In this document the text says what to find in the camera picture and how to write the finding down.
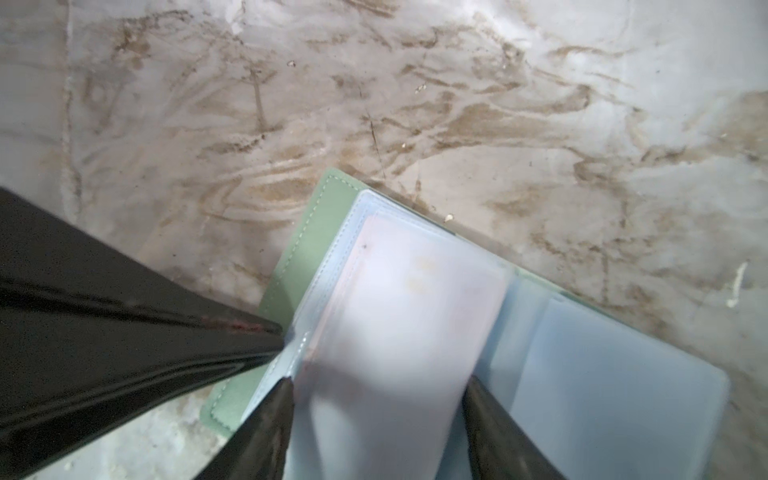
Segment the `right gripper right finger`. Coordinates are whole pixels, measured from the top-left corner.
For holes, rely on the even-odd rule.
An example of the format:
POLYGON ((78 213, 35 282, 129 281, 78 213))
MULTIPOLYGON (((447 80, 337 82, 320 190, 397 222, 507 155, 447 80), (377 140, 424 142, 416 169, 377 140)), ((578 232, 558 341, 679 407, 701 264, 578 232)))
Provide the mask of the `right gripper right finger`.
POLYGON ((475 375, 462 397, 462 412, 473 479, 565 478, 475 375))

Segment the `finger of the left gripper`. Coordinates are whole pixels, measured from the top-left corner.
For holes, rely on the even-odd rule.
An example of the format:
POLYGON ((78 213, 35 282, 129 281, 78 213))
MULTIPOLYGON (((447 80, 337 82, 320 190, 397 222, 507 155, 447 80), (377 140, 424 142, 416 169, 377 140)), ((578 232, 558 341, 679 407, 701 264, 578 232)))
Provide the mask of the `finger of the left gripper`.
POLYGON ((1 291, 1 475, 19 479, 149 410, 263 365, 282 328, 52 290, 1 291))
POLYGON ((283 332, 174 283, 8 189, 1 191, 1 298, 189 328, 283 332))

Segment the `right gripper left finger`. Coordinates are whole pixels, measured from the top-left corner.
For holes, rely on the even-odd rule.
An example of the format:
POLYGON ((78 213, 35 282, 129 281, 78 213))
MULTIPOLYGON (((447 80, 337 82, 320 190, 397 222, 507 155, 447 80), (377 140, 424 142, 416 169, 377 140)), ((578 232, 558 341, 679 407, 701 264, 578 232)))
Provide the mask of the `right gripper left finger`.
POLYGON ((294 383, 290 377, 284 377, 274 385, 196 479, 282 479, 294 405, 294 383))

